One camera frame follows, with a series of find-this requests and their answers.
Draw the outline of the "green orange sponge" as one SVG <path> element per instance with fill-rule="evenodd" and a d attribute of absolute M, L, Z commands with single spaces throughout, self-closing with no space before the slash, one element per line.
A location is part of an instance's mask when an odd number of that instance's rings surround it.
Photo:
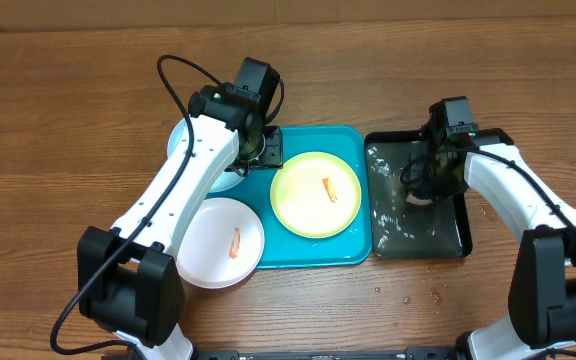
<path fill-rule="evenodd" d="M 415 206 L 428 206 L 434 202 L 431 194 L 420 190 L 408 191 L 406 201 Z"/>

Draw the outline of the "yellow-green plate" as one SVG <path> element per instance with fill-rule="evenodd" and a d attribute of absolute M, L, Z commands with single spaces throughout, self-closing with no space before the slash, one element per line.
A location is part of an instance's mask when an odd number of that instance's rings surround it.
<path fill-rule="evenodd" d="M 306 152 L 289 159 L 275 174 L 270 203 L 279 222 L 310 239 L 341 233 L 359 213 L 362 190 L 355 171 L 341 158 Z"/>

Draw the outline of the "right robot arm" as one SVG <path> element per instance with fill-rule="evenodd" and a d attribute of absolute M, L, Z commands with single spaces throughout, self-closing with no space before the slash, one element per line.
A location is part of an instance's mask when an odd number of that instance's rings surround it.
<path fill-rule="evenodd" d="M 403 168 L 408 202 L 430 205 L 472 189 L 519 242 L 500 320 L 462 335 L 456 359 L 547 359 L 576 344 L 576 209 L 526 164 L 501 129 L 481 129 L 464 97 L 429 108 L 424 145 Z"/>

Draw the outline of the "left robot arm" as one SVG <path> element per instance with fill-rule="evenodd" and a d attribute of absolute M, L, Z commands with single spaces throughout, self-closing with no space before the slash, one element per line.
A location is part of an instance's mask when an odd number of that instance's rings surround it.
<path fill-rule="evenodd" d="M 127 359 L 195 359 L 178 321 L 184 291 L 176 257 L 194 215 L 227 174 L 282 167 L 283 140 L 272 125 L 284 83 L 268 63 L 247 57 L 232 82 L 213 78 L 181 104 L 181 132 L 172 152 L 136 203 L 108 230 L 88 227 L 77 246 L 78 292 L 55 322 L 53 351 L 65 355 L 58 332 L 73 309 L 114 334 L 74 354 L 110 346 Z"/>

